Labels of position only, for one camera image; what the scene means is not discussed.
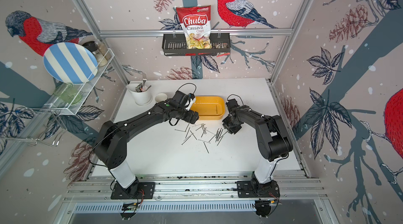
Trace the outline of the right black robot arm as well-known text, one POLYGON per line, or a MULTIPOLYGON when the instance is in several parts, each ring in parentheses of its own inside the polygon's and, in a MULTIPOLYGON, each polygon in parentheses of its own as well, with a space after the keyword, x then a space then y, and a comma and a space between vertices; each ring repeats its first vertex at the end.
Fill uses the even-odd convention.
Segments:
POLYGON ((253 181, 258 185, 271 183, 278 163, 293 151, 282 118, 258 113, 247 105, 239 105, 236 99, 228 100, 226 107, 229 115, 223 119, 222 126, 228 133, 236 134, 244 124, 255 129, 261 160, 253 172, 253 181))

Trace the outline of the yellow plastic storage box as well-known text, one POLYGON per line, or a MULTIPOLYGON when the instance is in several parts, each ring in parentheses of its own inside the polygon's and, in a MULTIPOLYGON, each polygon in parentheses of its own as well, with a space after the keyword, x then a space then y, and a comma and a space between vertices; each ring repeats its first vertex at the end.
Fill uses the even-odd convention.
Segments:
POLYGON ((225 114, 225 103, 218 96, 197 96, 191 110, 198 113, 199 120, 220 120, 225 114), (215 113, 215 105, 218 106, 218 114, 215 113))

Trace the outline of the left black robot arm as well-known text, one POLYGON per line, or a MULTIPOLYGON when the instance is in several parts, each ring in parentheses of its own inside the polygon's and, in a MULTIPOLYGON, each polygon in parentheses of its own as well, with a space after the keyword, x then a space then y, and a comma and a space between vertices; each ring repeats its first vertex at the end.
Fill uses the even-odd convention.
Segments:
POLYGON ((195 124, 197 112, 191 110, 196 102, 194 94, 176 91, 173 98, 156 103, 150 110, 125 121, 105 122, 94 143, 93 152, 123 189, 135 186, 137 177, 127 162, 128 142, 145 130, 164 122, 174 124, 172 119, 195 124))

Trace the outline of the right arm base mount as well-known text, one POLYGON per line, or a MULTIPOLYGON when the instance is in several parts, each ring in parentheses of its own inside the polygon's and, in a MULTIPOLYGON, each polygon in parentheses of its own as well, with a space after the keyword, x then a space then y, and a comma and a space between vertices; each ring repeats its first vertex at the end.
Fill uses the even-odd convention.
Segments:
POLYGON ((280 188, 276 181, 260 183, 252 173, 251 180, 237 181, 236 188, 239 198, 259 198, 255 201, 256 215, 268 218, 280 203, 280 188))

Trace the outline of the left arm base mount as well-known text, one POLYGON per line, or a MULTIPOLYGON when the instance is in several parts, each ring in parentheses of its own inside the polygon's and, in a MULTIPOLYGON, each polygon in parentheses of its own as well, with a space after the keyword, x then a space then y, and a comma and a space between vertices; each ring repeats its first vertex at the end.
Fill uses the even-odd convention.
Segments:
POLYGON ((136 179, 128 188, 123 188, 116 180, 110 185, 112 200, 127 200, 123 203, 120 215, 123 220, 130 220, 142 207, 145 199, 152 199, 155 191, 155 182, 139 182, 136 179))

